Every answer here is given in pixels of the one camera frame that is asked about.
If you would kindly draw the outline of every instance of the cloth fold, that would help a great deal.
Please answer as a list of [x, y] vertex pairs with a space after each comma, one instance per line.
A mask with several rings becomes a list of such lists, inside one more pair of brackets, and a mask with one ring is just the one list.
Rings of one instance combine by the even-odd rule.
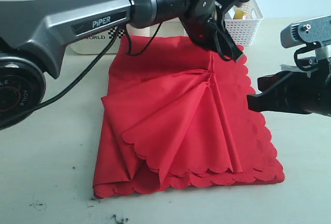
[[[131, 39], [138, 51], [149, 38]], [[96, 197], [284, 180], [263, 115], [247, 108], [246, 57], [225, 62], [184, 36], [127, 51], [123, 38], [102, 98]]]

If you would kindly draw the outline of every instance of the white table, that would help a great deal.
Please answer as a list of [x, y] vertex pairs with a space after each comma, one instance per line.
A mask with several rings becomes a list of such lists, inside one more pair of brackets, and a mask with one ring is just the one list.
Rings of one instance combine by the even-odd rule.
[[[252, 84], [293, 64], [294, 49], [280, 45], [280, 31], [296, 19], [266, 19], [245, 48]], [[323, 224], [331, 218], [331, 119], [266, 112], [282, 184], [168, 190], [152, 195], [93, 201], [92, 180], [100, 138], [108, 69], [96, 67], [59, 102], [0, 132], [1, 224], [242, 223]], [[46, 98], [57, 94], [93, 59], [68, 52], [61, 77], [49, 77]]]

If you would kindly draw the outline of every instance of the red cloth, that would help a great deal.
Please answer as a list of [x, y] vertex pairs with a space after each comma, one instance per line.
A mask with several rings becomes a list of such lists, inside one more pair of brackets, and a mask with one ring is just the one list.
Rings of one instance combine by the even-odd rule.
[[[148, 40], [133, 36], [133, 52]], [[123, 38], [102, 98], [96, 197], [284, 180], [263, 115], [247, 108], [246, 57], [225, 62], [188, 37], [127, 51]]]

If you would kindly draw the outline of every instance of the white tray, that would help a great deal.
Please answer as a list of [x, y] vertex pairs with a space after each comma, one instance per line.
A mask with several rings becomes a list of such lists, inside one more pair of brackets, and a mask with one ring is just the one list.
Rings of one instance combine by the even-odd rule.
[[[130, 25], [127, 25], [129, 34], [137, 36], [152, 36], [156, 30], [156, 27], [157, 26], [155, 25], [144, 29], [136, 29]], [[172, 19], [163, 23], [157, 36], [182, 36], [184, 35], [184, 33], [185, 31], [180, 20]], [[75, 42], [70, 46], [75, 52], [79, 54], [98, 54], [109, 43], [110, 38], [112, 37], [111, 35], [112, 29]], [[116, 54], [118, 52], [118, 48], [121, 42], [121, 36], [122, 34], [120, 34], [113, 47], [108, 51], [108, 54]]]

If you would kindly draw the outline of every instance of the yellow object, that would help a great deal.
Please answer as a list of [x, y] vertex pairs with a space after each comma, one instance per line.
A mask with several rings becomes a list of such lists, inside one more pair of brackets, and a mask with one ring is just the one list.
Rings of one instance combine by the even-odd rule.
[[248, 18], [248, 14], [245, 11], [239, 8], [235, 10], [235, 14], [233, 17], [234, 20], [246, 20], [247, 18]]

